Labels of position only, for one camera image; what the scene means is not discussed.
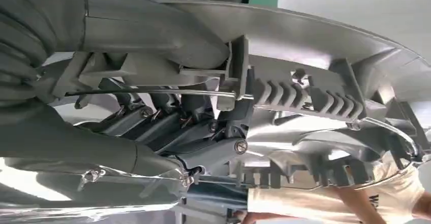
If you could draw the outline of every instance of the hex screw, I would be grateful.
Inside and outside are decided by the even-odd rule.
[[[216,121],[216,120],[212,121],[212,122],[209,124],[209,131],[210,131],[211,133],[215,133],[215,132],[216,132],[216,130],[217,130],[217,126],[218,126],[217,121]]]

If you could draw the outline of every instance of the hand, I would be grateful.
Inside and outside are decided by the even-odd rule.
[[[241,220],[241,224],[254,224],[257,219],[257,213],[247,213],[246,211],[236,211],[233,216]]]

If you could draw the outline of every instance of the bolt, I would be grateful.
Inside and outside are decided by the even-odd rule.
[[[346,126],[348,129],[350,129],[352,131],[361,130],[361,126],[357,122],[353,122],[353,123],[346,122]]]
[[[240,139],[235,143],[235,151],[237,154],[244,154],[248,149],[247,141]]]
[[[141,110],[141,116],[143,118],[147,118],[149,116],[153,115],[153,111],[151,109],[151,107],[145,106],[142,110]]]
[[[216,130],[217,130],[217,121],[216,120],[213,120],[210,124],[209,124],[209,131],[211,132],[211,133],[215,133],[216,132]]]

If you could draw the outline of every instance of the person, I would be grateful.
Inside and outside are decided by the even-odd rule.
[[[320,187],[314,190],[280,188],[248,189],[229,198],[227,187],[211,187],[221,194],[216,199],[229,200],[227,206],[246,209],[242,224],[275,218],[303,218],[324,223],[395,224],[414,218],[431,220],[431,194],[425,192],[413,165],[399,170],[387,153],[373,169],[375,182],[367,188]],[[208,190],[208,186],[199,188]]]

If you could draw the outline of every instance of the gray machinery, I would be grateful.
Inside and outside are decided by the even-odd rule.
[[[7,223],[169,209],[193,181],[280,188],[308,171],[321,186],[372,183],[385,152],[402,169],[403,158],[421,162],[429,149],[396,96],[400,67],[425,61],[364,30],[204,1],[2,0],[0,10]],[[75,53],[45,62],[54,52]],[[73,101],[79,110],[94,94],[113,95],[120,109],[73,126],[52,107]],[[287,135],[301,118],[342,126]],[[293,155],[273,157],[257,143],[269,141]],[[272,155],[270,167],[234,161],[249,149]],[[228,162],[235,178],[213,174]]]

